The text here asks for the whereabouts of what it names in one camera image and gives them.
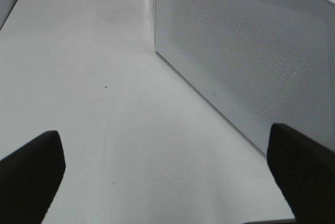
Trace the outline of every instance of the white perforated panel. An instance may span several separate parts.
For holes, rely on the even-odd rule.
[[[335,7],[157,0],[156,49],[263,151],[286,123],[334,149]]]

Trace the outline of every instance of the white desk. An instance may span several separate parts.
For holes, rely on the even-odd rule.
[[[0,32],[0,156],[62,137],[44,223],[291,218],[265,156],[155,54],[149,2],[20,0]]]

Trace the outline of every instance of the white table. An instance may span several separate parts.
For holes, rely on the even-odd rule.
[[[154,51],[150,0],[20,0],[0,32],[0,157],[59,131],[44,223],[291,218],[265,156]]]

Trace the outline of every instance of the perforated metal screen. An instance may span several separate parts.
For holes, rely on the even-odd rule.
[[[156,2],[156,49],[264,152],[274,122],[335,148],[333,3]]]

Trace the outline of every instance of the desk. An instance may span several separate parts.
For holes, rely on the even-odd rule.
[[[291,218],[265,156],[153,46],[150,0],[19,0],[0,32],[0,156],[57,129],[44,223]]]

